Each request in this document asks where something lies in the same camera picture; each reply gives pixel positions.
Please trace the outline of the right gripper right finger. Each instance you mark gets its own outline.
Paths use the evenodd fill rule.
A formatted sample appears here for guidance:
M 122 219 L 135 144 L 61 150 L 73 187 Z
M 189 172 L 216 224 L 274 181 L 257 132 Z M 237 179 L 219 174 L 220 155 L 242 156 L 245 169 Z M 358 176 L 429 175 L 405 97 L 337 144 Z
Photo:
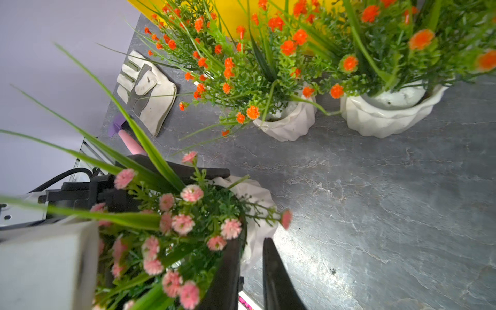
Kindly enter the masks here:
M 263 306 L 273 310 L 305 310 L 272 238 L 263 242 Z

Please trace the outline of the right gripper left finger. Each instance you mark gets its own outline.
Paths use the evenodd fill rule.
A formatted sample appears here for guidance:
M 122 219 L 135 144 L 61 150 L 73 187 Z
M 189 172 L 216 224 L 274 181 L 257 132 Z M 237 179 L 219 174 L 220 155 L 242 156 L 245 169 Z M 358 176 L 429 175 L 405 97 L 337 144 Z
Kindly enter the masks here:
M 197 309 L 238 309 L 243 241 L 228 241 L 214 279 Z

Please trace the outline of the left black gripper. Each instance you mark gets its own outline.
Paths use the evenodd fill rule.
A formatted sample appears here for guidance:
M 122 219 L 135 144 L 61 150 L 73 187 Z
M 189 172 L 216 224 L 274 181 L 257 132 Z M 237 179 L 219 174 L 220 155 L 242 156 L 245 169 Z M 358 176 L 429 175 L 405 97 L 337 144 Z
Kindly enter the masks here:
M 130 155 L 131 160 L 136 161 L 138 164 L 158 173 L 152 161 L 145 155 Z M 172 170 L 180 177 L 181 181 L 190 185 L 193 184 L 194 168 L 187 165 L 180 165 L 167 162 Z M 206 179 L 213 180 L 214 178 L 227 178 L 231 175 L 229 169 L 221 168 L 200 168 L 206 170 Z M 125 193 L 124 190 L 111 189 L 113 188 L 113 181 L 115 177 L 112 174 L 97 176 L 96 173 L 90 172 L 85 168 L 71 169 L 59 176 L 66 177 L 76 172 L 83 172 L 88 174 L 89 182 L 65 182 L 61 189 L 48 190 L 46 194 L 38 198 L 38 203 L 49 203 L 58 207 L 67 207 L 70 209 L 84 209 L 90 208 L 99 203 L 106 203 L 106 206 L 113 213 L 127 213 L 138 212 L 139 202 Z

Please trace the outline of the pink flower pot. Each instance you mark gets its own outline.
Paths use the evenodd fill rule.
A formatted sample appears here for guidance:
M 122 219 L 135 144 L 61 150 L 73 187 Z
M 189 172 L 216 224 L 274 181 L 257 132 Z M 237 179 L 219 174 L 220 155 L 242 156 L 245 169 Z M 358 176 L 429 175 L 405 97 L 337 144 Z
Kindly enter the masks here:
M 293 214 L 263 206 L 250 195 L 238 195 L 233 184 L 208 180 L 195 152 L 183 157 L 184 165 L 192 169 L 191 183 L 184 183 L 139 125 L 132 121 L 130 127 L 151 160 L 151 168 L 103 142 L 96 142 L 96 147 L 116 164 L 97 161 L 96 166 L 111 174 L 114 189 L 130 195 L 138 210 L 117 213 L 103 202 L 87 211 L 15 202 L 51 215 L 105 223 L 103 237 L 112 247 L 103 260 L 114 281 L 113 288 L 97 286 L 92 303 L 96 309 L 195 309 L 229 244 L 239 242 L 245 247 L 251 226 L 266 223 L 288 229 Z

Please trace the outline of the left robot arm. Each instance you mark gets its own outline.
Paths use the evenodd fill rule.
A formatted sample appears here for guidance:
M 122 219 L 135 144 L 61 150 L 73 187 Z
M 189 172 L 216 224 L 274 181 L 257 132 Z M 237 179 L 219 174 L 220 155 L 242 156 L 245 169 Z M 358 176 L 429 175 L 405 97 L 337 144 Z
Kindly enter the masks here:
M 62 179 L 77 173 L 86 174 L 88 182 L 65 182 L 60 189 L 49 187 Z M 34 202 L 42 206 L 42 210 L 23 209 L 14 204 L 1 202 L 1 231 L 22 229 L 56 223 L 60 216 L 48 216 L 47 204 L 69 209 L 89 210 L 91 203 L 106 203 L 110 211 L 115 213 L 136 212 L 138 202 L 123 190 L 111 186 L 113 175 L 97 175 L 97 169 L 74 168 L 58 174 L 27 194 L 22 200 Z

